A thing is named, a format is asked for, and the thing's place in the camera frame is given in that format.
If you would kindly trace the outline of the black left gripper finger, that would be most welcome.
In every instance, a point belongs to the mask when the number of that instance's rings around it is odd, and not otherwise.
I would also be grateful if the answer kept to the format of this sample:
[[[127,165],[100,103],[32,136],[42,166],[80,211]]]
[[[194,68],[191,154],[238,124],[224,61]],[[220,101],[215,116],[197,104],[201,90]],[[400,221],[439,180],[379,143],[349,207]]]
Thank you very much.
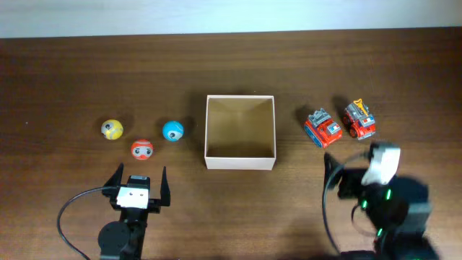
[[[121,163],[115,173],[103,185],[102,195],[105,197],[115,197],[121,186],[124,165]]]
[[[160,185],[160,198],[157,200],[159,207],[170,206],[170,187],[167,180],[167,167],[164,166],[162,169],[162,180]]]

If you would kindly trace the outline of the red toy truck blue tracks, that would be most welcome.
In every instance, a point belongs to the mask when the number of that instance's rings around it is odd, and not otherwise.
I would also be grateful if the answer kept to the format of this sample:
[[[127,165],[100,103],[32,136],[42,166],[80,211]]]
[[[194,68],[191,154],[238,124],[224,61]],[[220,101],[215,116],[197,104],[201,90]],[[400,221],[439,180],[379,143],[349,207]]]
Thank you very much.
[[[323,108],[315,110],[307,117],[304,130],[320,148],[327,148],[343,136],[340,125]]]

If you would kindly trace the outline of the red toy truck yellow ladder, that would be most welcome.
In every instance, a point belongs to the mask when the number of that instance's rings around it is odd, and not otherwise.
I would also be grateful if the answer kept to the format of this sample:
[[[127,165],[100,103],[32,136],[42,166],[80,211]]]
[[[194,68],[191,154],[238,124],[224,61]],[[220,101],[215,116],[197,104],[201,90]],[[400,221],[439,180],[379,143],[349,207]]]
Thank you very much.
[[[375,134],[375,118],[362,99],[354,100],[344,109],[342,118],[352,138],[366,139]]]

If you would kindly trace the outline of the white cardboard box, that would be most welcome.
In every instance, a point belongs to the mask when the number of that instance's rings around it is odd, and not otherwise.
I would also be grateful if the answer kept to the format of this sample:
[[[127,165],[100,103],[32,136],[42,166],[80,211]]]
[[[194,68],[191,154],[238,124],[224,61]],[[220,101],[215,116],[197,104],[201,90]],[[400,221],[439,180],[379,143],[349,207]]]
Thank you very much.
[[[204,159],[209,170],[271,170],[276,162],[272,95],[208,95]]]

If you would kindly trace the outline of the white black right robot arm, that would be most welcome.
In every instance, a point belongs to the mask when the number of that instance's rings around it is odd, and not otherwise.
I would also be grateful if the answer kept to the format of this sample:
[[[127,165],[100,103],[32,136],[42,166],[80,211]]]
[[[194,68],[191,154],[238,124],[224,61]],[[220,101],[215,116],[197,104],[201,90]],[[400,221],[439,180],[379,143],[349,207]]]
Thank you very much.
[[[425,236],[432,212],[429,188],[410,177],[392,177],[387,184],[361,184],[364,168],[346,168],[329,153],[324,155],[323,224],[338,259],[438,260]],[[372,251],[341,251],[328,225],[327,193],[339,187],[340,199],[355,199],[375,228]]]

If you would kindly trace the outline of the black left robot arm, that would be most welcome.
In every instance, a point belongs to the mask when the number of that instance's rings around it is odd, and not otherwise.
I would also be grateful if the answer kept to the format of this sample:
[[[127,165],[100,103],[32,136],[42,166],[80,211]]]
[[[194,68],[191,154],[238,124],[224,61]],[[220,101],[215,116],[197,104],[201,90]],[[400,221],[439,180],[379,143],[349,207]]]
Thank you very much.
[[[140,259],[150,214],[159,214],[162,207],[170,206],[170,188],[167,169],[162,169],[160,198],[152,199],[150,178],[131,175],[121,183],[124,165],[103,186],[102,195],[109,198],[111,207],[121,213],[119,220],[106,224],[98,235],[101,259]]]

